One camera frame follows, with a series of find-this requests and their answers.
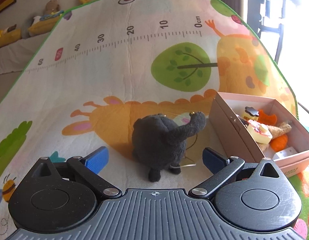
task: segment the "green mat border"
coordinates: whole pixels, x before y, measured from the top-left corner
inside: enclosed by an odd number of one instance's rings
[[[82,5],[79,5],[79,6],[75,6],[75,7],[72,7],[66,11],[64,11],[64,13],[59,17],[59,20],[56,22],[56,24],[54,25],[53,29],[51,30],[51,32],[49,33],[49,35],[45,38],[44,42],[40,45],[40,47],[37,49],[36,53],[32,56],[32,58],[30,59],[30,61],[28,62],[27,66],[22,70],[21,74],[18,76],[18,78],[14,81],[12,87],[9,89],[9,91],[6,93],[6,95],[4,96],[4,98],[0,101],[0,104],[2,103],[2,101],[7,97],[7,95],[9,94],[9,92],[11,91],[11,89],[14,87],[14,85],[16,84],[16,82],[19,80],[19,78],[21,77],[21,75],[23,74],[23,72],[27,69],[27,67],[30,65],[31,61],[33,60],[33,58],[37,55],[38,51],[41,49],[41,47],[43,46],[43,44],[46,42],[46,40],[50,37],[51,33],[53,32],[53,30],[56,28],[56,26],[58,25],[58,23],[60,22],[60,20],[63,18],[63,16],[67,13],[67,12],[70,12],[72,10],[75,10],[77,8],[80,8],[80,7],[83,7],[83,6],[86,6],[86,5],[89,5],[91,3],[94,3],[94,2],[97,2],[97,1],[100,1],[100,0],[94,0],[90,3],[86,3],[86,4],[82,4]],[[219,2],[221,2],[223,5],[227,6],[232,12],[234,15],[236,15],[237,17],[239,17],[239,19],[242,21],[242,23],[250,30],[251,33],[253,33],[255,35],[255,38],[258,39],[258,41],[260,42],[260,44],[262,45],[262,47],[265,49],[265,51],[267,52],[267,55],[271,58],[272,60],[272,63],[274,64],[274,66],[276,67],[277,71],[279,72],[279,74],[281,75],[281,77],[283,78],[283,80],[286,82],[287,86],[289,87],[292,95],[293,95],[293,98],[294,98],[294,101],[295,101],[295,108],[296,108],[296,118],[299,120],[299,115],[298,115],[298,102],[297,102],[297,99],[296,99],[296,95],[295,93],[293,92],[290,84],[287,82],[286,78],[284,77],[284,75],[282,74],[282,72],[280,71],[279,67],[277,66],[277,63],[273,60],[273,58],[270,56],[268,50],[265,48],[264,44],[262,44],[261,40],[259,39],[259,37],[256,35],[256,33],[250,28],[250,26],[245,23],[242,18],[231,8],[229,7],[228,5],[226,5],[223,1],[221,0],[218,0]]]

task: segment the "measurement ruler markings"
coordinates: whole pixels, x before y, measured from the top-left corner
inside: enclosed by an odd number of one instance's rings
[[[114,47],[115,47],[115,48],[117,48],[117,47],[116,47],[116,42],[118,42],[118,44],[119,44],[119,41],[115,41],[115,42],[114,42]],[[48,69],[48,68],[50,68],[50,67],[52,67],[52,66],[57,67],[58,64],[60,64],[60,63],[62,63],[62,62],[66,63],[67,60],[69,60],[69,59],[71,59],[71,58],[73,58],[73,57],[74,57],[74,59],[76,60],[76,59],[77,59],[77,56],[80,56],[81,54],[83,55],[83,54],[85,53],[86,56],[87,56],[87,55],[88,55],[88,50],[89,50],[89,51],[91,51],[91,50],[93,51],[93,50],[96,50],[97,48],[99,48],[100,51],[101,51],[101,45],[100,45],[100,47],[97,46],[97,47],[94,47],[94,48],[86,49],[85,51],[82,51],[82,52],[78,52],[77,54],[74,54],[74,55],[72,55],[72,56],[70,56],[70,57],[67,57],[67,58],[65,58],[65,59],[62,59],[61,61],[58,61],[58,62],[56,62],[56,63],[54,63],[54,64],[46,65],[46,66],[41,66],[41,67],[36,67],[36,68],[33,68],[33,69],[26,70],[26,72],[30,73],[31,71],[35,71],[35,70],[37,70],[37,72],[38,72],[39,70],[44,69],[44,68]]]

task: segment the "cartoon bee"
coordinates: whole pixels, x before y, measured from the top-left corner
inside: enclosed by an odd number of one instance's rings
[[[14,190],[16,189],[16,184],[14,182],[14,180],[16,179],[16,177],[14,179],[9,179],[9,175],[5,176],[4,180],[3,180],[3,189],[0,189],[0,203],[2,198],[5,200],[5,202],[9,202],[12,193],[14,192]]]

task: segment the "white cable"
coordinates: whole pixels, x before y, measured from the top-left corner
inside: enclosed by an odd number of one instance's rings
[[[178,166],[178,167],[170,166],[170,168],[172,168],[172,169],[178,169],[178,168],[190,167],[190,166],[196,166],[196,163],[194,163],[194,164],[182,165],[182,166]]]

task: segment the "cardboard box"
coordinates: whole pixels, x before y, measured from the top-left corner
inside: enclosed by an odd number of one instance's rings
[[[285,107],[273,98],[217,93],[209,120],[226,155],[239,156],[248,163],[258,163],[265,157],[236,116],[236,114],[241,116],[246,106],[263,109],[268,115],[276,114],[277,123],[291,121],[292,130],[287,133],[287,147],[292,146],[298,153],[274,161],[288,177],[303,171],[309,165],[309,133]]]

